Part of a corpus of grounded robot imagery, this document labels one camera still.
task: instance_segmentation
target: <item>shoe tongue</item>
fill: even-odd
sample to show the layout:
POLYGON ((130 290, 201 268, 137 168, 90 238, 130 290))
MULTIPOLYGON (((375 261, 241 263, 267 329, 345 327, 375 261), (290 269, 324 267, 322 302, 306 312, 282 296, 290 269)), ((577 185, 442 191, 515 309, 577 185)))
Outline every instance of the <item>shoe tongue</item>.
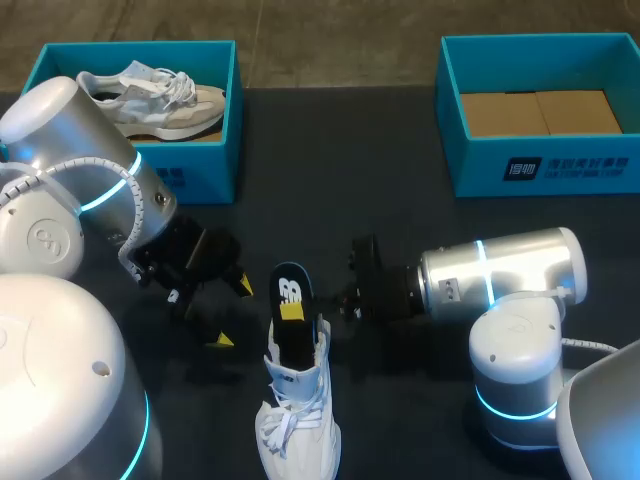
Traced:
POLYGON ((319 367, 299 372, 282 365, 276 365, 267 357, 265 357, 264 363, 273 378, 273 386, 276 390, 294 402, 306 402, 315 393, 320 376, 319 367))
POLYGON ((155 73, 155 70, 153 68, 148 67, 144 63, 140 63, 137 60, 134 60, 133 62, 131 62, 131 65, 125 68, 121 76, 152 81, 154 73, 155 73))

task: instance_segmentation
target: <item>shoe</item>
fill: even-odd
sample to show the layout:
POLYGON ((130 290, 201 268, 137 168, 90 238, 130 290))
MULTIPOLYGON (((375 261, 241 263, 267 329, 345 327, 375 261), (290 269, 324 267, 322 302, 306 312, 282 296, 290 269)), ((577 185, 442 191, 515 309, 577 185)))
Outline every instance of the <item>shoe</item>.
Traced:
POLYGON ((126 137, 183 140, 212 127, 224 114, 224 90, 137 61, 107 77, 80 72, 76 82, 126 137))
POLYGON ((297 264, 276 267, 270 297, 264 362, 273 382, 255 423, 262 465, 269 480, 334 480, 342 444, 331 404, 331 325, 310 312, 313 291, 297 264))

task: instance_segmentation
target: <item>concrete floor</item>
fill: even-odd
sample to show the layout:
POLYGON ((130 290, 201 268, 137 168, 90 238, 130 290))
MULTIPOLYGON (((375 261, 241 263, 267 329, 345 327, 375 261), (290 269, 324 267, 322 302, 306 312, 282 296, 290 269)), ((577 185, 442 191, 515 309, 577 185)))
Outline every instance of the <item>concrete floor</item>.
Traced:
POLYGON ((0 0, 0 91, 46 42, 235 39, 245 86, 431 84, 442 35, 627 31, 640 0, 0 0))

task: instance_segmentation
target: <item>brown cardboard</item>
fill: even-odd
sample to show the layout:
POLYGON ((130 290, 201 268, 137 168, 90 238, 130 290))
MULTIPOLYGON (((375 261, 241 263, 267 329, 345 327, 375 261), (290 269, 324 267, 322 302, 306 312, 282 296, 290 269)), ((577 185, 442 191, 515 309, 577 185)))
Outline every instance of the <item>brown cardboard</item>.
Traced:
MULTIPOLYGON (((187 142, 219 142, 222 139, 222 130, 217 130, 215 132, 207 133, 206 135, 190 138, 187 142)), ((136 135, 135 137, 130 138, 131 143, 134 145, 136 143, 166 143, 164 140, 160 140, 159 138, 152 137, 150 135, 136 135)))
POLYGON ((602 90, 537 92, 551 135, 622 133, 602 90))
POLYGON ((535 93, 460 95, 474 137, 548 135, 535 93))

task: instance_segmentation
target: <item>yellow marker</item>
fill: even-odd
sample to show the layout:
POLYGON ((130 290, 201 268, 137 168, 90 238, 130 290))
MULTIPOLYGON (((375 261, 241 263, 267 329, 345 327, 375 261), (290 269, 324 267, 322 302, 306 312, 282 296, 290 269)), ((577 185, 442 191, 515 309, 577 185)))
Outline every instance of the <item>yellow marker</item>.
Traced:
POLYGON ((234 343, 223 332, 218 335, 218 340, 215 343, 207 343, 207 347, 234 347, 234 343))
POLYGON ((242 284, 242 286, 244 288, 247 289, 247 291, 249 292, 249 295, 253 296, 253 290, 251 290, 251 285, 249 284, 249 279, 247 278, 247 274, 244 273, 242 275, 242 280, 240 280, 240 283, 242 284))
POLYGON ((300 320, 304 321, 304 311, 302 310, 302 303, 281 303, 280 315, 283 320, 300 320))

